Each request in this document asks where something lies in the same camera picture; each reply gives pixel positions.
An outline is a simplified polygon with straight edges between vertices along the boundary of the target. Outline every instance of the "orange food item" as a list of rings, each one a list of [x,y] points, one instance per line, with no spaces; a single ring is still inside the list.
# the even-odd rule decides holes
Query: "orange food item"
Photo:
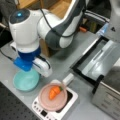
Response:
[[[82,31],[82,32],[87,32],[87,29],[85,29],[85,28],[83,28],[83,27],[80,27],[80,31]]]
[[[62,91],[62,87],[54,86],[50,89],[49,99],[53,100],[60,92]]]

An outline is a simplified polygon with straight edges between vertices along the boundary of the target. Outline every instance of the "blue base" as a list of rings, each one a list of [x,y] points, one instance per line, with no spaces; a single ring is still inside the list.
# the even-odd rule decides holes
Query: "blue base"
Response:
[[[40,47],[38,47],[35,51],[30,53],[22,53],[18,51],[18,54],[21,59],[23,59],[24,61],[31,61],[31,62],[35,59],[36,56],[40,55],[40,53],[41,53]]]

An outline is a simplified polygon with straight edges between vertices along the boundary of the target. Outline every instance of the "cable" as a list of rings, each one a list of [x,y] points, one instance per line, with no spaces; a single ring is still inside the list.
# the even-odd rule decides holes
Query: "cable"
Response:
[[[42,12],[43,17],[44,17],[46,23],[48,24],[48,26],[50,27],[50,29],[51,29],[56,35],[58,35],[58,36],[60,36],[60,37],[68,38],[68,37],[73,36],[73,35],[76,33],[76,30],[75,30],[73,33],[71,33],[70,35],[66,35],[66,36],[58,33],[56,30],[54,30],[54,29],[51,27],[51,25],[49,24],[49,22],[48,22],[48,20],[47,20],[47,18],[46,18],[46,16],[45,16],[45,13],[43,12],[43,10],[42,10],[41,8],[40,8],[40,11]]]
[[[3,34],[3,32],[5,31],[5,29],[6,29],[6,27],[3,28],[3,30],[0,32],[0,37],[1,37],[1,35]],[[5,56],[6,58],[8,58],[9,60],[14,61],[13,58],[11,58],[11,57],[5,55],[5,54],[2,52],[1,48],[0,48],[0,52],[1,52],[2,55],[4,55],[4,56]]]

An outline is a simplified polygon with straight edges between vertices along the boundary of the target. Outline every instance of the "orange object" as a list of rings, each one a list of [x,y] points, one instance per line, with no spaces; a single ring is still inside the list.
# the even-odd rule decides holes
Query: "orange object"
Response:
[[[80,27],[80,31],[82,32],[87,32],[87,29],[83,28],[83,27]]]
[[[62,91],[62,87],[54,86],[50,89],[49,99],[53,100],[60,92]]]

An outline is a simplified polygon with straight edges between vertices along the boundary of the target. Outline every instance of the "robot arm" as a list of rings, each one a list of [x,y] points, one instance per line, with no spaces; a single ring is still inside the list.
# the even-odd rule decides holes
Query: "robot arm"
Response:
[[[48,77],[52,69],[49,62],[39,56],[39,39],[44,39],[52,49],[69,46],[88,2],[89,0],[72,0],[63,19],[45,9],[23,9],[13,13],[9,26],[19,54],[17,62],[19,61],[20,65],[17,66],[24,69],[24,66],[29,64],[30,68],[34,67],[40,74]]]

